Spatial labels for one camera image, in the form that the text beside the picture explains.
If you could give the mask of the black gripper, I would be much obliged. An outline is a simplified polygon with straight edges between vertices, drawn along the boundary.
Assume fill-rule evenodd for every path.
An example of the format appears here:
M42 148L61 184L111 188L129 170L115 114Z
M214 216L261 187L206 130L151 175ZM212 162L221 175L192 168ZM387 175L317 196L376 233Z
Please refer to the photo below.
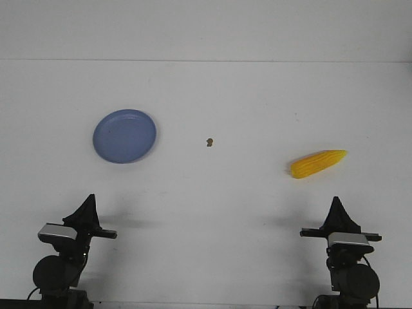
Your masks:
M332 230L335 227L335 206L339 232L329 232L327 230ZM327 241L329 248L336 246L370 247L371 242L382 240L380 234L361 232L361 226L350 218L338 196L333 197L328 215L320 229L302 228L300 236L304 238L323 238Z
M88 252L92 238L117 238L117 231L101 228L94 194L90 194L73 214L62 220L63 227L76 232L73 239L70 238L64 242L64 252ZM93 224L91 227L81 227L91 224Z

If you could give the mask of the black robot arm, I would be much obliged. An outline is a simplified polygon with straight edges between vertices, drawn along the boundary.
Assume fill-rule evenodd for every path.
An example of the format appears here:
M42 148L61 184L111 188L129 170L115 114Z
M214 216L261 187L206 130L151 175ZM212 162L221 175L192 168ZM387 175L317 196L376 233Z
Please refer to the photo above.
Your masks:
M117 231L100 226L94 194L90 194L61 224L46 223L37 233L57 252L42 258L33 270L33 283L41 294L42 308L93 308L85 290L77 286L93 238L115 239Z
M379 299L379 277L366 258L374 251L372 242L382 240L377 233L363 232L346 212L339 197L332 199L324 223L318 229L303 228L301 237L323 238L326 266L335 295L318 295L313 308L367 308Z

